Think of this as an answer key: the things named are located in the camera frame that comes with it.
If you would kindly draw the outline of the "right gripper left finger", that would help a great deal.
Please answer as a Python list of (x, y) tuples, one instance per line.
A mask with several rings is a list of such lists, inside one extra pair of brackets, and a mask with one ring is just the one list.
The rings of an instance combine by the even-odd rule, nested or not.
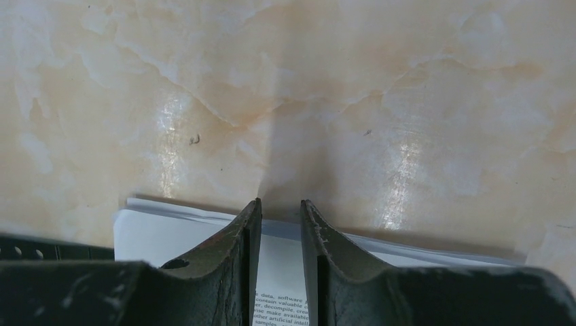
[(1, 238), (2, 325), (251, 325), (262, 235), (260, 199), (159, 268), (61, 259)]

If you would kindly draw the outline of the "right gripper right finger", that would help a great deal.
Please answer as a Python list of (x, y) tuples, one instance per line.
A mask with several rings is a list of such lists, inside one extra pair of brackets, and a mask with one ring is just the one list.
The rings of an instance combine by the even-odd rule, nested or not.
[(547, 270), (398, 268), (300, 207), (311, 325), (574, 325), (575, 299)]

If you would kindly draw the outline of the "single printed paper sheet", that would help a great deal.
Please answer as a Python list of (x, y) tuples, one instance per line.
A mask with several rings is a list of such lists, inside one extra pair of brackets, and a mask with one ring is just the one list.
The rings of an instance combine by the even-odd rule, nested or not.
[[(113, 216), (117, 260), (143, 260), (160, 267), (223, 229), (234, 216), (127, 208)], [(493, 257), (430, 251), (352, 236), (352, 241), (395, 267), (505, 266)], [(300, 227), (264, 220), (259, 249), (254, 325), (308, 325)]]

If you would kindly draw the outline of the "teal folder black inside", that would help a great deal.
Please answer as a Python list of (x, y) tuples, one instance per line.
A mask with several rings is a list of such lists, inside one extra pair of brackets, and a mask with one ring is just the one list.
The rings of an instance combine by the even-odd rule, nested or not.
[(113, 261), (114, 259), (114, 250), (111, 248), (1, 234), (1, 261)]

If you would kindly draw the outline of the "printed paper stack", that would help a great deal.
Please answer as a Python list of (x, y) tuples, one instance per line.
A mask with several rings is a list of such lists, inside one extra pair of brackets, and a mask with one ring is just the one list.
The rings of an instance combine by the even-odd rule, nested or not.
[[(114, 251), (117, 260), (144, 260), (159, 267), (196, 247), (222, 230), (234, 216), (140, 198), (128, 199), (114, 219)], [(506, 259), (427, 250), (348, 234), (356, 245), (397, 267), (432, 266), (514, 266)], [(300, 226), (294, 223), (262, 221), (259, 264), (302, 268)]]

